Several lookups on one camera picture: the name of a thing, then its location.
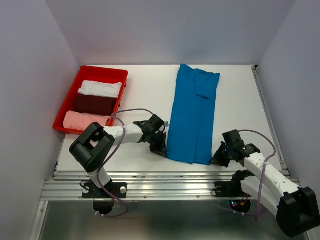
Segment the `blue t shirt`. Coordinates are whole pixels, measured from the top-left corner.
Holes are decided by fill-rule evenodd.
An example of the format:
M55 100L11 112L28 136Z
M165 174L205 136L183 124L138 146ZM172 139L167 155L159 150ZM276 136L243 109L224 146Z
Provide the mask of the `blue t shirt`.
M167 157L210 165L219 73L181 64L167 136Z

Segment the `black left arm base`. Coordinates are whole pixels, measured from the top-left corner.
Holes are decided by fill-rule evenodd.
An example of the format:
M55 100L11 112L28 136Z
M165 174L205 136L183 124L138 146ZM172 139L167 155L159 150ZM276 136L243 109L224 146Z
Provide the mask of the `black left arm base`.
M102 188L97 187L92 181L86 180L79 183L82 188L82 198L84 199L111 199ZM126 182L110 182L104 187L110 194L119 198L127 197L128 184Z

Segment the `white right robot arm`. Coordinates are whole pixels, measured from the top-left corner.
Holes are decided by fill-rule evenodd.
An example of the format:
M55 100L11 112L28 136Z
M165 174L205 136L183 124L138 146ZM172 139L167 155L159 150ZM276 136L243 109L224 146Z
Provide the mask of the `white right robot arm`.
M234 161L244 167L230 181L217 181L212 195L230 198L233 212L248 213L247 200L257 201L257 212L265 207L275 217L280 229L290 238L320 225L320 211L315 192L300 187L285 177L252 143L245 144L240 131L223 133L224 140L211 159L213 165L228 167Z

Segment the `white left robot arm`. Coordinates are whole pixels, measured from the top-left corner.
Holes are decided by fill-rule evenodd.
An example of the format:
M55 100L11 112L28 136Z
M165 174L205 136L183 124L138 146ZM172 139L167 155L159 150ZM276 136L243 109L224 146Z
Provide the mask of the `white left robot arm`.
M95 193L106 197L111 193L112 180L103 164L108 156L112 156L110 150L118 149L122 144L148 143L151 153L166 158L167 126L168 123L156 114L148 120L123 126L102 126L94 122L71 144L69 152L89 175Z

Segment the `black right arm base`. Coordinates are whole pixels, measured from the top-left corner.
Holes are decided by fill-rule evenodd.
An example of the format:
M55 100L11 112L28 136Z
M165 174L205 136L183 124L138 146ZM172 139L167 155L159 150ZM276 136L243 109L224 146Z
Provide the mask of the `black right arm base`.
M230 181L216 181L211 195L217 198L242 198L249 193L245 186L252 186L259 190L260 180L249 170L238 170Z

